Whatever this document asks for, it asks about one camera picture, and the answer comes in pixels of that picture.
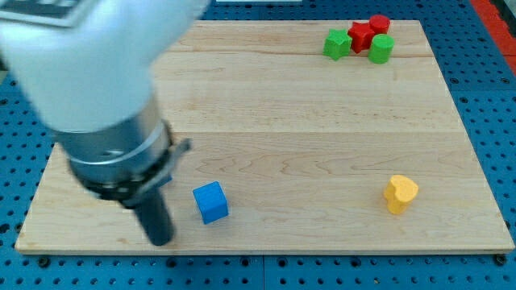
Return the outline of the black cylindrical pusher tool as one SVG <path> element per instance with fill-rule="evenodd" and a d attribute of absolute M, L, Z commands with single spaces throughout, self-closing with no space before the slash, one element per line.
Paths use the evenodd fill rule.
<path fill-rule="evenodd" d="M 173 239 L 172 219 L 159 189 L 149 191 L 134 211 L 152 245 L 163 246 Z"/>

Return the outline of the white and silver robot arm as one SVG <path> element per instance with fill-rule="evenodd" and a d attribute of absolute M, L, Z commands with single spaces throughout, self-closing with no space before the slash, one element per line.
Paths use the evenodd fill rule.
<path fill-rule="evenodd" d="M 97 198 L 131 209 L 150 242 L 173 237 L 160 194 L 189 140 L 160 116 L 151 66 L 206 0 L 4 1 L 1 56 Z"/>

